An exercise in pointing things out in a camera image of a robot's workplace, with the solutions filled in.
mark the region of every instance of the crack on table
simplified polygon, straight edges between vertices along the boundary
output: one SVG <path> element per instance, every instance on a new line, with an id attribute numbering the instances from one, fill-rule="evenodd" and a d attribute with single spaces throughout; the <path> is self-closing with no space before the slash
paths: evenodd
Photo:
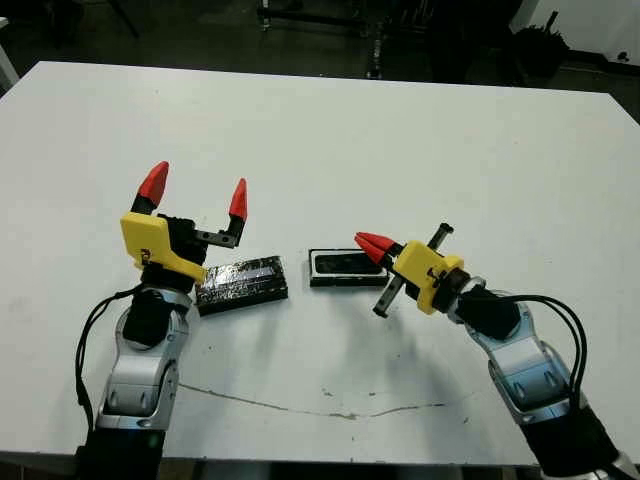
<path id="1" fill-rule="evenodd" d="M 247 405 L 252 405 L 254 407 L 270 408 L 272 410 L 278 410 L 280 412 L 298 413 L 298 414 L 302 414 L 302 415 L 313 415 L 313 416 L 316 416 L 316 417 L 338 418 L 340 420 L 348 420 L 348 421 L 354 421 L 354 420 L 358 420 L 358 419 L 361 419 L 361 418 L 378 418 L 378 417 L 382 417 L 384 415 L 389 415 L 391 413 L 404 412 L 404 411 L 408 411 L 408 410 L 419 410 L 419 409 L 422 409 L 422 408 L 453 406 L 455 404 L 463 402 L 464 400 L 466 400 L 467 398 L 469 398 L 470 396 L 472 396 L 475 393 L 475 392 L 471 392 L 470 394 L 465 395 L 464 397 L 460 398 L 456 402 L 452 402 L 452 403 L 448 403 L 448 404 L 447 403 L 442 403 L 442 402 L 438 402 L 438 403 L 423 403 L 423 404 L 419 404 L 419 405 L 407 405 L 407 406 L 404 406 L 404 407 L 391 408 L 389 410 L 383 410 L 382 412 L 377 412 L 377 413 L 354 413 L 354 412 L 341 413 L 341 412 L 316 412 L 316 411 L 312 411 L 312 410 L 301 410 L 301 409 L 296 409 L 296 408 L 288 408 L 288 407 L 283 407 L 281 405 L 276 405 L 274 403 L 260 402 L 260 401 L 257 401 L 257 400 L 250 400 L 248 398 L 236 397 L 235 395 L 229 395 L 229 394 L 226 394 L 226 393 L 214 392 L 213 390 L 209 390 L 209 389 L 205 389 L 205 388 L 199 388 L 199 387 L 195 387 L 193 385 L 187 385 L 186 383 L 179 383 L 178 385 L 181 386 L 182 388 L 187 389 L 187 390 L 191 390 L 192 392 L 203 393 L 205 395 L 210 395 L 212 397 L 222 398 L 224 400 L 233 400 L 234 402 L 245 403 Z"/>

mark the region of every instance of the metal stand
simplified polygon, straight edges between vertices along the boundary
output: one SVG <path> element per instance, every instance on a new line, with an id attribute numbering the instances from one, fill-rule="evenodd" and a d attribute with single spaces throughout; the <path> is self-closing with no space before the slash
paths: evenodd
<path id="1" fill-rule="evenodd" d="M 261 0 L 256 9 L 258 19 L 262 23 L 262 30 L 267 31 L 271 27 L 272 18 L 282 18 L 286 20 L 296 20 L 300 22 L 321 23 L 324 25 L 338 25 L 357 29 L 360 35 L 366 37 L 368 34 L 366 17 L 366 0 L 361 0 L 361 8 L 357 15 L 352 18 L 333 17 L 326 15 L 315 15 L 311 13 L 296 12 L 285 9 L 275 9 L 269 7 L 269 0 Z"/>
<path id="2" fill-rule="evenodd" d="M 136 30 L 135 25 L 129 19 L 127 12 L 122 9 L 122 5 L 120 5 L 120 2 L 118 0 L 107 1 L 109 2 L 109 5 L 111 5 L 111 8 L 113 8 L 113 11 L 116 12 L 116 15 L 118 15 L 122 19 L 122 21 L 127 24 L 127 27 L 129 27 L 129 31 L 131 31 L 131 35 L 136 38 L 140 38 L 138 30 Z"/>
<path id="3" fill-rule="evenodd" d="M 384 44 L 389 37 L 424 40 L 435 0 L 403 0 L 376 26 L 366 77 L 382 80 Z"/>

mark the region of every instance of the black cable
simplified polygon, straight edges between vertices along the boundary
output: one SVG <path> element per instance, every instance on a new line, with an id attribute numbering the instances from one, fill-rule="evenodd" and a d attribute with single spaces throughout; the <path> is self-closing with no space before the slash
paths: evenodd
<path id="1" fill-rule="evenodd" d="M 570 402 L 571 408 L 573 409 L 579 405 L 578 403 L 579 397 L 577 397 L 575 394 L 575 383 L 576 383 L 576 375 L 578 373 L 578 368 L 580 365 L 580 358 L 582 357 L 582 345 L 578 340 L 575 327 L 571 324 L 571 322 L 566 317 L 566 315 L 562 313 L 562 311 L 552 303 L 544 302 L 544 301 L 542 301 L 541 303 L 549 307 L 551 310 L 556 312 L 560 318 L 562 318 L 562 321 L 569 328 L 569 331 L 571 332 L 571 336 L 573 337 L 573 343 L 576 347 L 576 354 L 573 360 L 573 367 L 571 368 L 571 376 L 569 377 L 569 392 L 571 392 L 571 397 L 569 398 L 569 402 Z"/>
<path id="2" fill-rule="evenodd" d="M 138 285 L 130 290 L 116 292 L 111 297 L 105 298 L 100 303 L 98 303 L 95 307 L 93 307 L 93 310 L 91 310 L 91 313 L 89 314 L 89 317 L 87 317 L 87 321 L 85 322 L 82 329 L 82 333 L 80 334 L 80 340 L 78 341 L 78 348 L 76 349 L 75 359 L 76 395 L 78 396 L 78 404 L 84 409 L 84 413 L 87 417 L 87 438 L 93 431 L 93 408 L 91 406 L 89 393 L 87 392 L 87 388 L 84 384 L 84 381 L 82 380 L 82 369 L 84 367 L 84 355 L 87 347 L 89 332 L 91 331 L 91 327 L 93 327 L 93 324 L 98 320 L 98 318 L 102 316 L 102 314 L 107 310 L 107 307 L 113 300 L 133 295 L 137 293 L 141 288 L 142 285 Z"/>
<path id="3" fill-rule="evenodd" d="M 566 304 L 562 303 L 560 300 L 556 300 L 552 297 L 547 297 L 544 295 L 510 295 L 506 297 L 496 297 L 496 298 L 473 298 L 466 297 L 463 295 L 464 301 L 471 302 L 503 302 L 503 303 L 517 303 L 517 302 L 538 302 L 545 304 L 551 308 L 552 305 L 558 306 L 562 308 L 573 321 L 575 325 L 575 330 L 571 327 L 572 336 L 574 337 L 574 342 L 576 343 L 576 359 L 574 361 L 573 370 L 571 373 L 571 378 L 573 379 L 573 385 L 570 385 L 570 403 L 573 411 L 577 411 L 579 407 L 580 400 L 580 391 L 582 388 L 582 379 L 584 378 L 584 372 L 587 365 L 587 337 L 584 332 L 584 328 L 582 326 L 582 322 L 576 313 L 569 308 Z M 553 308 L 556 313 L 560 314 L 560 311 L 556 308 Z M 569 320 L 565 315 L 560 314 L 561 318 L 565 321 L 567 325 L 570 325 Z"/>

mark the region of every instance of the metal frame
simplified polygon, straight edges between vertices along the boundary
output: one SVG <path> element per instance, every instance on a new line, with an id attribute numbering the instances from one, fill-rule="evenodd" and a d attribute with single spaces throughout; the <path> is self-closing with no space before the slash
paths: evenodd
<path id="1" fill-rule="evenodd" d="M 261 0 L 256 8 L 258 19 L 262 23 L 262 31 L 266 32 L 271 28 L 272 18 L 282 18 L 286 20 L 296 20 L 300 22 L 321 23 L 324 25 L 337 25 L 342 27 L 355 28 L 360 31 L 360 35 L 368 35 L 368 26 L 366 21 L 367 0 L 361 0 L 362 9 L 357 17 L 344 18 L 328 15 L 315 15 L 312 13 L 294 12 L 291 10 L 271 8 L 269 0 Z"/>
<path id="2" fill-rule="evenodd" d="M 0 17 L 0 28 L 8 23 L 9 21 L 6 18 Z M 11 87 L 18 83 L 18 80 L 20 80 L 20 77 L 16 73 L 16 69 L 13 68 L 11 60 L 9 60 L 9 57 L 0 45 L 0 86 L 2 86 L 5 91 L 9 91 Z"/>

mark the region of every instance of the silver metal housing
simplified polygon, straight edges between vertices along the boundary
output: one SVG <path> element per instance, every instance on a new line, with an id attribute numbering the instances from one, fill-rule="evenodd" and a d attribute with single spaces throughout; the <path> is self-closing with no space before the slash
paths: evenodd
<path id="1" fill-rule="evenodd" d="M 191 299 L 182 292 L 147 287 L 172 304 L 188 309 Z M 170 313 L 164 340 L 147 347 L 123 337 L 127 309 L 116 326 L 117 357 L 96 425 L 103 428 L 166 430 L 178 387 L 178 359 L 189 334 L 186 314 Z"/>

